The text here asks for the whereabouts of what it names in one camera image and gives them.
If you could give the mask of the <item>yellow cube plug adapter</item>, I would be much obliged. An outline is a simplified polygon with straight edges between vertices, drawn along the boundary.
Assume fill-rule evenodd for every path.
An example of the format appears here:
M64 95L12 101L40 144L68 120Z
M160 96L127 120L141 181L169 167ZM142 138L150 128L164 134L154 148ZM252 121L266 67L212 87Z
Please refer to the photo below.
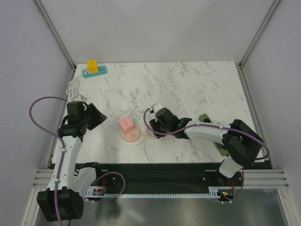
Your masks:
M87 61L87 69L89 73L97 73L99 72L98 64L96 59Z

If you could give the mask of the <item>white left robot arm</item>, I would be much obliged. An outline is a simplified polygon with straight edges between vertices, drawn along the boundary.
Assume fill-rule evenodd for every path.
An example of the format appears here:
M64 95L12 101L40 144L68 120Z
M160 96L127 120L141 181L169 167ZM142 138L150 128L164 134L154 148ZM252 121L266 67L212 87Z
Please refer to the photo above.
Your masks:
M46 190L37 196L37 203L48 222L57 221L62 225L64 220L81 218L89 186L103 181L103 173L92 166L80 169L77 176L74 172L86 131L92 131L106 119L93 103L67 103L67 115L58 129L62 146L57 163Z

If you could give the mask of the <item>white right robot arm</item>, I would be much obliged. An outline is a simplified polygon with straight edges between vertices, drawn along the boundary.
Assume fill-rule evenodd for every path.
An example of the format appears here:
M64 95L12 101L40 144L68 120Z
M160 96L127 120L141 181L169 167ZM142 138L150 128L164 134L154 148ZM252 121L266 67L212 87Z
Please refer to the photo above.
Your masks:
M253 166L264 142L243 121L235 119L229 125L217 125L191 118L179 119L167 108L154 104L143 114L145 126L156 138L174 136L176 139L202 139L217 143L227 151L215 174L216 182L227 185L238 171Z

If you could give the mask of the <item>pink round power socket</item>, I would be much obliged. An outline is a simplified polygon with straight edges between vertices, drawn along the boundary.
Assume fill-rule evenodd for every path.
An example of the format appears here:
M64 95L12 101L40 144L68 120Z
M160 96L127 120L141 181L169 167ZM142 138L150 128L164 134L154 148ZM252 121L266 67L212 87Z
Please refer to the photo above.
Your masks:
M133 127L133 129L129 132L125 132L124 130L121 130L121 136L124 141L128 143L134 143L140 138L140 129L137 125Z

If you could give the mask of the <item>pink cube plug adapter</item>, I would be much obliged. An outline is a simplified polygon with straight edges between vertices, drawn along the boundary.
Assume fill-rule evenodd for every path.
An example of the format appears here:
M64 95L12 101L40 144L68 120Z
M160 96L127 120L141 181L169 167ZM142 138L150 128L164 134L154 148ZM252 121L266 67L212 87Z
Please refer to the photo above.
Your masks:
M135 128L135 124L129 117L125 117L119 121L119 125L124 133L129 133Z

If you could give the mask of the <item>green power strip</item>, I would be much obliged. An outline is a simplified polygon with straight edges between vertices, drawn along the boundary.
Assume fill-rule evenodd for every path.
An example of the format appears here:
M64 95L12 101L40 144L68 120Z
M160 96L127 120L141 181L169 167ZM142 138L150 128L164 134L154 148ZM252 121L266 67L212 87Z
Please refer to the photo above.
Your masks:
M198 120L200 122L206 122L206 123L212 123L211 119L209 118L209 116L207 114L202 114L199 116ZM223 145L214 142L215 147L217 148L217 150L219 151L219 153L221 154L221 156L228 156L229 153L228 151L224 148Z

